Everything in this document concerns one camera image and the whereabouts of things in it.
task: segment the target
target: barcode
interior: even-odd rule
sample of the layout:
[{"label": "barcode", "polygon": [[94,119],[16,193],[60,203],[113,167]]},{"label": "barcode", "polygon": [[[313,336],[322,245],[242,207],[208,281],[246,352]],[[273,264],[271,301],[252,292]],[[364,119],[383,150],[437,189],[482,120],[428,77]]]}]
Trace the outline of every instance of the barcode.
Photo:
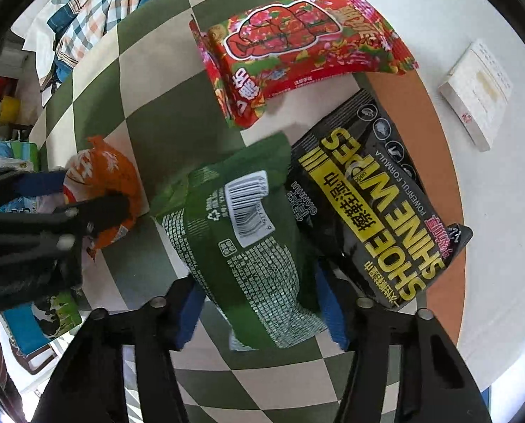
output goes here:
[{"label": "barcode", "polygon": [[266,171],[242,176],[225,185],[225,200],[235,237],[246,248],[275,231],[261,200],[269,193]]}]

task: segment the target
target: checkered tablecloth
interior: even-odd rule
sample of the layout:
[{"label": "checkered tablecloth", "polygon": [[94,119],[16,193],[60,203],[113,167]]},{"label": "checkered tablecloth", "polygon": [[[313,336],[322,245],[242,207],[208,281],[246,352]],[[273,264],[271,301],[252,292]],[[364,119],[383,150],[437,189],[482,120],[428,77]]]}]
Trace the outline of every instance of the checkered tablecloth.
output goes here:
[{"label": "checkered tablecloth", "polygon": [[[359,87],[370,87],[365,75],[332,78],[269,100],[248,130],[228,128],[188,23],[194,14],[205,30],[271,1],[151,0],[130,14],[47,104],[30,137],[42,167],[64,166],[89,146],[87,137],[103,135],[138,168],[146,213],[147,200],[182,173],[279,129],[294,142]],[[135,309],[185,274],[165,232],[144,215],[84,269],[84,292],[92,308]],[[383,423],[396,407],[397,352],[393,347]],[[327,332],[289,349],[231,352],[229,326],[211,302],[193,340],[172,357],[192,423],[329,423],[352,360]],[[128,398],[129,415],[139,422],[136,397]]]}]

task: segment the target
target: green plastic package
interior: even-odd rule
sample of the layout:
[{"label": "green plastic package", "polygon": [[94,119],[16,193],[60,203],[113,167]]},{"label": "green plastic package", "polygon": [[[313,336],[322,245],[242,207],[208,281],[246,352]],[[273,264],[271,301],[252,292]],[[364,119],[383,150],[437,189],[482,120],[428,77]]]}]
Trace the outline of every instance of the green plastic package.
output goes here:
[{"label": "green plastic package", "polygon": [[273,135],[189,173],[151,206],[236,339],[253,349],[290,347],[326,328],[314,255],[284,190],[289,165],[288,140]]}]

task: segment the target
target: metal bolt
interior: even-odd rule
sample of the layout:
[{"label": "metal bolt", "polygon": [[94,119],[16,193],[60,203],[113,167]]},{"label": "metal bolt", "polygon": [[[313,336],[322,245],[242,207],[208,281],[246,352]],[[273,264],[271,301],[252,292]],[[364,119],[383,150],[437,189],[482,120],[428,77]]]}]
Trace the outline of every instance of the metal bolt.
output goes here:
[{"label": "metal bolt", "polygon": [[77,208],[69,208],[67,211],[64,212],[67,217],[75,217],[78,214]]},{"label": "metal bolt", "polygon": [[368,297],[361,297],[357,299],[357,305],[360,308],[372,308],[374,307],[374,301]]},{"label": "metal bolt", "polygon": [[92,318],[95,321],[104,319],[105,316],[108,314],[108,310],[105,308],[97,308],[90,314],[90,318]]},{"label": "metal bolt", "polygon": [[153,308],[163,308],[167,304],[167,300],[164,297],[154,297],[151,299],[151,302],[149,302],[151,307]]},{"label": "metal bolt", "polygon": [[70,251],[74,246],[75,241],[76,239],[74,238],[74,235],[61,235],[57,240],[56,247],[59,251]]},{"label": "metal bolt", "polygon": [[433,312],[428,308],[420,308],[417,310],[417,316],[426,321],[432,320],[435,317]]}]

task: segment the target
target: white paper stack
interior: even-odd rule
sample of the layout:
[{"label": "white paper stack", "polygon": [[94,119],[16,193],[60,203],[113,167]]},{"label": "white paper stack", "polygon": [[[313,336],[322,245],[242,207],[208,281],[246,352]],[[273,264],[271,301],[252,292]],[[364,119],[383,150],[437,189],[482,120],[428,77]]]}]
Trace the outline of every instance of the white paper stack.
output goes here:
[{"label": "white paper stack", "polygon": [[506,72],[481,40],[470,45],[439,88],[480,151],[492,147],[512,90]]}]

